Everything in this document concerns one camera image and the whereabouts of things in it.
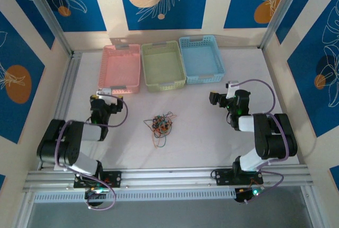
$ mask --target purple cable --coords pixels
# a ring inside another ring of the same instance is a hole
[[[272,105],[272,108],[271,108],[268,112],[266,112],[265,114],[270,115],[270,117],[274,120],[276,126],[278,127],[279,132],[280,132],[280,134],[281,134],[281,136],[282,136],[282,140],[283,140],[283,142],[284,142],[285,152],[286,152],[285,157],[284,157],[283,159],[274,159],[274,160],[271,160],[271,161],[267,161],[267,162],[265,162],[265,163],[259,165],[259,166],[256,168],[257,171],[261,171],[261,172],[263,172],[263,173],[268,173],[268,174],[280,175],[280,176],[281,176],[280,181],[278,181],[278,182],[277,182],[274,186],[272,186],[271,188],[265,189],[265,190],[263,191],[263,193],[264,193],[264,192],[267,192],[267,191],[269,191],[269,190],[271,190],[271,189],[277,187],[278,185],[280,185],[280,184],[283,182],[283,180],[284,180],[284,175],[283,175],[283,174],[280,174],[280,173],[277,173],[277,172],[272,172],[272,171],[262,171],[261,168],[264,167],[264,166],[266,166],[266,165],[268,165],[268,164],[270,164],[270,163],[272,163],[272,162],[282,162],[282,161],[287,160],[287,158],[288,158],[289,155],[290,155],[290,151],[289,151],[289,148],[288,148],[288,143],[287,143],[287,139],[286,139],[286,135],[285,135],[284,130],[282,129],[282,127],[281,127],[280,123],[278,122],[278,120],[276,119],[276,117],[275,117],[273,114],[271,114],[272,110],[273,110],[274,107],[275,107],[275,94],[274,94],[274,91],[273,91],[273,89],[271,88],[271,86],[268,85],[267,82],[264,82],[264,81],[262,81],[262,80],[258,80],[258,79],[256,79],[256,78],[252,78],[252,79],[250,79],[250,80],[243,81],[243,82],[238,83],[238,84],[233,85],[233,86],[240,86],[240,85],[243,85],[243,84],[245,84],[245,83],[247,83],[247,82],[251,82],[251,81],[261,82],[261,83],[265,84],[265,85],[271,90],[271,93],[272,93],[272,96],[273,96],[273,105]],[[248,200],[246,203],[248,203],[248,202],[250,202],[250,201],[254,201],[255,199],[258,198],[258,196],[256,196],[256,197],[254,197],[254,198]]]
[[[123,119],[123,121],[122,121],[121,123],[119,123],[119,124],[117,124],[117,125],[114,125],[114,126],[103,125],[103,124],[91,124],[91,123],[87,123],[87,125],[104,126],[104,127],[111,127],[111,128],[112,128],[112,127],[118,127],[118,126],[121,126],[121,125],[126,121],[127,116],[128,116],[128,107],[127,107],[127,104],[125,103],[125,101],[124,101],[123,99],[119,98],[119,97],[114,96],[114,95],[109,95],[109,94],[98,94],[98,95],[102,95],[102,96],[105,96],[105,97],[113,97],[113,98],[116,98],[117,100],[122,101],[123,105],[124,105],[125,108],[126,108],[126,115],[125,115],[125,118]],[[110,209],[111,207],[113,207],[114,204],[115,204],[115,201],[116,201],[116,199],[117,199],[117,195],[115,194],[113,188],[111,188],[106,182],[104,182],[104,181],[102,181],[102,180],[100,180],[100,179],[98,179],[98,178],[96,178],[96,177],[94,177],[94,176],[90,176],[90,175],[87,175],[87,174],[84,174],[84,173],[75,171],[75,170],[73,170],[72,168],[70,168],[70,167],[68,167],[68,166],[66,166],[66,165],[60,165],[60,163],[59,163],[58,153],[59,153],[59,148],[60,148],[61,139],[62,139],[62,137],[63,137],[63,134],[64,134],[64,132],[65,132],[66,127],[67,127],[68,125],[70,125],[70,124],[71,124],[72,122],[74,122],[74,121],[75,121],[75,120],[69,120],[69,121],[67,121],[67,122],[64,124],[64,126],[61,128],[61,130],[60,130],[60,133],[59,133],[59,136],[58,136],[58,139],[57,139],[57,144],[56,144],[56,147],[55,147],[55,152],[54,152],[54,160],[55,160],[55,164],[56,164],[57,166],[59,166],[59,167],[62,167],[62,168],[64,168],[64,169],[66,169],[66,170],[69,170],[69,171],[71,171],[71,172],[73,172],[73,173],[75,173],[75,174],[79,174],[80,176],[83,176],[83,177],[86,177],[86,178],[95,180],[96,182],[99,182],[99,183],[103,184],[104,186],[106,186],[107,188],[109,188],[109,189],[112,191],[113,196],[114,196],[113,202],[112,202],[112,204],[111,204],[110,206],[105,207],[105,208],[94,208],[94,207],[92,207],[92,206],[90,205],[90,203],[89,203],[90,197],[87,199],[87,202],[86,202],[86,204],[87,204],[87,206],[88,206],[89,209],[93,209],[93,210],[95,210],[95,211],[105,211],[105,210]]]

